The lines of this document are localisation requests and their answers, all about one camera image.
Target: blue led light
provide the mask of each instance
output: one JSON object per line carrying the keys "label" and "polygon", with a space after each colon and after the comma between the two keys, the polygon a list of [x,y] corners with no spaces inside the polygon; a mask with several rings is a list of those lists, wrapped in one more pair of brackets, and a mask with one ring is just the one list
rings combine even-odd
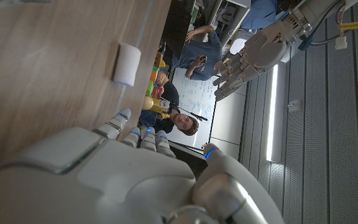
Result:
{"label": "blue led light", "polygon": [[205,154],[205,155],[204,155],[204,156],[205,156],[205,159],[208,159],[209,155],[210,155],[215,149],[216,149],[216,148],[212,148],[212,150],[211,150],[209,153]]}

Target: fluorescent light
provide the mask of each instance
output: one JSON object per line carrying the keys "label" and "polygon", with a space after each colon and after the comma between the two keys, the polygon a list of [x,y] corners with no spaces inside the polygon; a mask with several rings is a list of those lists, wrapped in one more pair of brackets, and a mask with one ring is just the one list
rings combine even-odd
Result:
{"label": "fluorescent light", "polygon": [[272,95],[270,98],[270,114],[268,119],[268,136],[267,136],[267,150],[266,150],[266,160],[268,161],[272,161],[274,117],[275,117],[276,94],[277,94],[277,73],[278,73],[278,65],[275,65],[273,68]]}

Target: white sponge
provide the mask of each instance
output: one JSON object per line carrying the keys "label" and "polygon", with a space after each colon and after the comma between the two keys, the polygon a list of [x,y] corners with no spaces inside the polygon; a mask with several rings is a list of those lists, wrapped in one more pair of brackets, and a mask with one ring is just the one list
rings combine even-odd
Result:
{"label": "white sponge", "polygon": [[113,81],[134,86],[141,52],[129,44],[120,44],[119,55]]}

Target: wooden table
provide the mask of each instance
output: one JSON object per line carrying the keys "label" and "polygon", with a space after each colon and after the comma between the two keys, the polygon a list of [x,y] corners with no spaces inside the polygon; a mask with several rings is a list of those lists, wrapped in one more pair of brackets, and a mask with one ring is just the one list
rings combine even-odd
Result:
{"label": "wooden table", "polygon": [[132,111],[124,133],[135,126],[170,2],[53,0],[1,9],[0,162],[60,130],[111,119],[122,90],[111,81],[120,42],[142,52],[120,106]]}

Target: table surface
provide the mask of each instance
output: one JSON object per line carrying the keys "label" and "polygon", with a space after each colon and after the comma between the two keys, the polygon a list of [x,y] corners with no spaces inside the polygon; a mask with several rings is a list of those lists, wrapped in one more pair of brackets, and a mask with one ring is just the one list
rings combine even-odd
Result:
{"label": "table surface", "polygon": [[135,126],[170,2],[53,0],[1,9],[0,162],[60,130],[111,119],[123,87],[112,82],[120,42],[142,52],[120,106],[132,111],[123,133]]}

